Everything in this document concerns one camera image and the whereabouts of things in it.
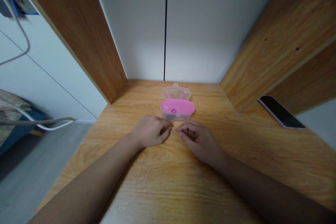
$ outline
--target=smartphone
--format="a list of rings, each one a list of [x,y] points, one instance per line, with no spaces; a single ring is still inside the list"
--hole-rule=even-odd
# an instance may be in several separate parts
[[[272,96],[263,96],[258,102],[273,116],[273,118],[284,128],[303,129],[305,126],[300,123],[291,113],[288,112]]]

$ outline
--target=black phone screen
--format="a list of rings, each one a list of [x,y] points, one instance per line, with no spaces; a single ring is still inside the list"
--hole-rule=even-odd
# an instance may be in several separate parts
[[[289,128],[305,128],[294,116],[291,115],[272,96],[263,96],[260,100],[272,111],[272,113]]]

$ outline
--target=wooden board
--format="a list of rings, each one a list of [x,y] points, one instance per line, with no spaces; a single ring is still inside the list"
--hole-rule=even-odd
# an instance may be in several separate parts
[[[160,116],[161,89],[173,82],[128,80],[107,105],[42,202],[127,134],[143,115]],[[280,127],[258,103],[238,114],[218,84],[179,83],[196,107],[192,119],[208,126],[242,162],[336,210],[336,153],[305,130]],[[174,128],[181,122],[174,122]],[[109,223],[261,223],[214,170],[198,161],[175,131],[132,163],[107,212]]]
[[[220,85],[243,111],[335,35],[336,0],[272,0]]]
[[[107,102],[126,82],[99,0],[32,0]]]
[[[336,97],[336,42],[288,76],[267,95],[293,114]]]

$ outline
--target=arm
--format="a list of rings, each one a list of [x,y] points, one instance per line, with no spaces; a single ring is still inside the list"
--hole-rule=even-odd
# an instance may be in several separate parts
[[[176,131],[196,157],[217,170],[267,222],[336,220],[329,209],[226,154],[207,127],[189,120]]]
[[[163,143],[171,130],[168,127],[172,126],[156,116],[144,116],[129,134],[72,180],[29,224],[92,224],[134,155],[142,148]]]

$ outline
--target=small pink case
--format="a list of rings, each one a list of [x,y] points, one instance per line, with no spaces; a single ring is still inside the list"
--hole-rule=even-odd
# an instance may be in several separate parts
[[[191,97],[190,90],[179,87],[178,83],[174,83],[172,87],[164,87],[161,96],[165,99],[160,105],[163,119],[186,121],[195,111],[193,103],[188,101]]]

